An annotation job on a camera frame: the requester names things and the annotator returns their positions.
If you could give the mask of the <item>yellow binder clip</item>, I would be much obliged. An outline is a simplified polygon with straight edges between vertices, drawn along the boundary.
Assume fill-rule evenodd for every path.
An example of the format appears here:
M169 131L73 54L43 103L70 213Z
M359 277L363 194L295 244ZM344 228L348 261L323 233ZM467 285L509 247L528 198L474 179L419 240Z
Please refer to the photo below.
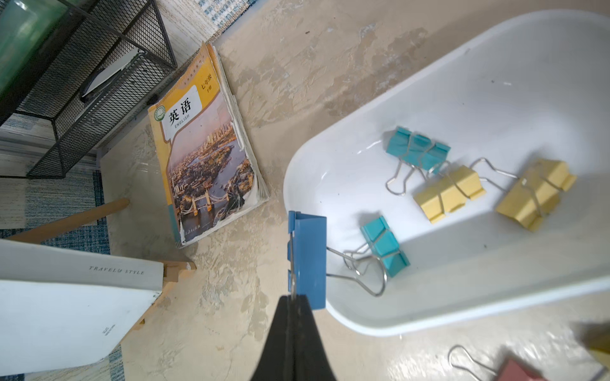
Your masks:
M539 159L517 179L495 211L536 232L577 179L567 162Z
M584 343L589 354L609 370L609 332L591 333Z
M487 165L495 173L519 179L516 174L501 170L493 165L487 158L481 157L470 166L461 165L453 170L443 170L450 162L443 161L428 171L428 175L440 175L440 179L427 182L426 187L413 195L413 199L431 224L440 222L448 214L452 214L464 207L468 202L475 201L487 194L483 183L488 183L507 193L500 185L492 180L481 177L475 170L479 164Z

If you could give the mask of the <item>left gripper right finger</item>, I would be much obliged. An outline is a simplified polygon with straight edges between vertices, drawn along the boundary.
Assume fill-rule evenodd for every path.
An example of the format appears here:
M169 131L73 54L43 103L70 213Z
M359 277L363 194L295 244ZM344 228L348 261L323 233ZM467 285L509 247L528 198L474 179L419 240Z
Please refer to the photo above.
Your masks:
M315 323L310 303L305 295L292 300L293 379L336 380Z

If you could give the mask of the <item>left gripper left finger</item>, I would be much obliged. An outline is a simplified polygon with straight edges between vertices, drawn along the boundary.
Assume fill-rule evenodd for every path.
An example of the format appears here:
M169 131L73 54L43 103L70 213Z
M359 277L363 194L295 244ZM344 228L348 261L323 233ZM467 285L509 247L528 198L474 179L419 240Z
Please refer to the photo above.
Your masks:
M295 380L295 302L282 296L251 380Z

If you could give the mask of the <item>pink binder clip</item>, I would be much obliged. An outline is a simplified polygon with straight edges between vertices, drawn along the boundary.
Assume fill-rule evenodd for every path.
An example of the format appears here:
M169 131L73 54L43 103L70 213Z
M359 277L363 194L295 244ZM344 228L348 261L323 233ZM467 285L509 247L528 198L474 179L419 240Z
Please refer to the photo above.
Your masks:
M485 371L490 380L495 381L546 381L546 378L537 371L522 365L517 360L508 357L499 369L494 369L476 360L462 345L456 344L448 354L447 361L451 368L463 371L476 381L482 381L477 371Z

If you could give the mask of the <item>teal binder clip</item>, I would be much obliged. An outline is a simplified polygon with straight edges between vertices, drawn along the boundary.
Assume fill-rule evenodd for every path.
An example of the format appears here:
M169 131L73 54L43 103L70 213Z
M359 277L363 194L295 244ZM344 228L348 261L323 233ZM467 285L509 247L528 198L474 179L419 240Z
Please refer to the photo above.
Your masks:
M387 281L410 266L386 219L381 216L359 228L365 243L358 249L346 251L344 263L354 278L362 278L373 265L383 265L382 276Z
M406 195L407 182L415 171L423 176L436 174L451 151L451 147L438 141L434 141L421 133L415 133L404 127L397 127L395 133L389 140L386 152L399 160L395 175L389 179L385 187L392 195ZM401 167L406 165L410 168L409 173L403 180L401 192L391 189L391 184L397 181Z

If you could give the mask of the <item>blue binder clip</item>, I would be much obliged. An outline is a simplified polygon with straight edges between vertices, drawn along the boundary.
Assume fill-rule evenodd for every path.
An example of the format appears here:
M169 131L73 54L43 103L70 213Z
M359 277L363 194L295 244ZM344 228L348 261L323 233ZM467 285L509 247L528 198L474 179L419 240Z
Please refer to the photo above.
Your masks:
M311 309L324 310L327 304L327 279L336 278L356 283L373 297L381 297L386 289L389 272L377 246L391 231L385 222L373 224L373 233L364 234L369 241L365 252L342 252L327 245L327 218L304 214L300 211L288 213L288 260L290 261L289 288L292 297L307 297ZM327 254L332 253L349 263L352 276L330 274L327 271ZM381 270L381 290L374 291L362 281L365 268L360 264L376 264Z

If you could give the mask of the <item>white plastic storage box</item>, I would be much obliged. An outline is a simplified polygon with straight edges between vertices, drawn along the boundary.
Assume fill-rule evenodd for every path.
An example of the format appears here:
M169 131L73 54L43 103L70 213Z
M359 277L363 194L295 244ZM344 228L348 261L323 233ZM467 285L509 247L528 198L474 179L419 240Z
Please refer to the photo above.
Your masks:
M519 178L537 160L567 162L576 183L536 232L495 211L487 194L431 224L413 199L440 175L415 171L406 195L385 184L397 127L447 144L443 170L484 157ZM509 191L509 179L475 170ZM383 216L410 266L373 297L327 279L329 311L387 337L609 288L609 19L576 10L515 17L437 60L305 143L284 179L287 211L327 218L346 252Z

